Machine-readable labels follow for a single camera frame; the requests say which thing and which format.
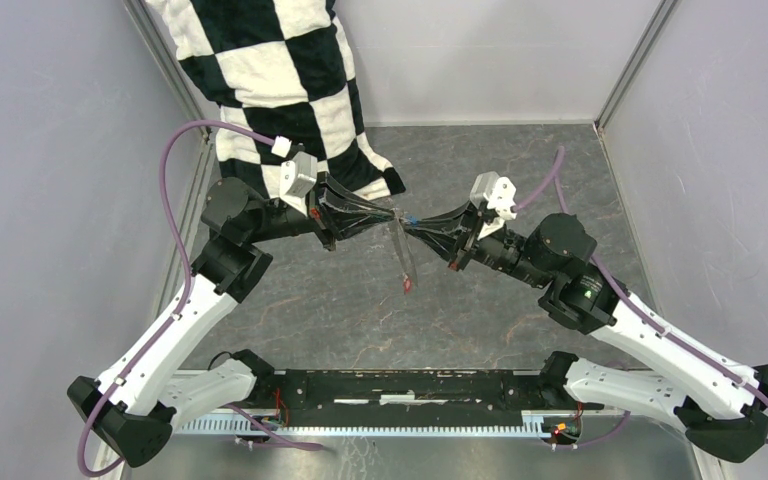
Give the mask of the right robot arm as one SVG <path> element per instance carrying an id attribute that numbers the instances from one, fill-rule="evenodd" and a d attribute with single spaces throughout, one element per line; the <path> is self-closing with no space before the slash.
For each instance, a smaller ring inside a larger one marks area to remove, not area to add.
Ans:
<path id="1" fill-rule="evenodd" d="M 550 214 L 527 236 L 473 204 L 403 226 L 452 270 L 477 262 L 540 289 L 556 323 L 646 366 L 622 371 L 556 352 L 537 382 L 545 405 L 575 399 L 644 415 L 732 463 L 768 445 L 768 365 L 720 355 L 660 317 L 592 261 L 596 240 L 574 215 Z"/>

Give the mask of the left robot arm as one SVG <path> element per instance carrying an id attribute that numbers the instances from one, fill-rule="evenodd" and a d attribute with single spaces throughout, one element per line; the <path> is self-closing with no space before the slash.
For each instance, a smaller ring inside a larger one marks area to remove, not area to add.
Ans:
<path id="1" fill-rule="evenodd" d="M 274 394 L 270 369 L 251 353 L 182 383 L 183 361 L 213 327 L 255 289 L 272 263 L 258 243 L 314 234 L 323 247 L 395 219 L 393 209 L 365 200 L 322 174 L 303 187 L 300 205 L 267 200 L 238 178 L 208 191 L 201 221 L 211 234 L 189 265 L 184 284 L 149 329 L 96 378 L 79 376 L 67 396 L 93 433 L 120 461 L 140 467 L 172 434 L 227 404 L 266 405 Z"/>

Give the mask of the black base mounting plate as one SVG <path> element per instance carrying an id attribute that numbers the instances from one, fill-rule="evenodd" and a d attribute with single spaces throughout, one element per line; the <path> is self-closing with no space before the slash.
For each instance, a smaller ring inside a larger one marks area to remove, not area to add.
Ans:
<path id="1" fill-rule="evenodd" d="M 538 374 L 517 370 L 285 370 L 235 401 L 292 427 L 507 427 L 529 412 L 595 412 Z"/>

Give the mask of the black white checkered blanket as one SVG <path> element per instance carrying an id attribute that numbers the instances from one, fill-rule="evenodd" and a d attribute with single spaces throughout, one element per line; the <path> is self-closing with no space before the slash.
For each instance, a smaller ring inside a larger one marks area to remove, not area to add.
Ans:
<path id="1" fill-rule="evenodd" d="M 406 186 L 365 132 L 353 53 L 332 1 L 152 1 L 221 121 L 284 137 L 358 196 Z"/>

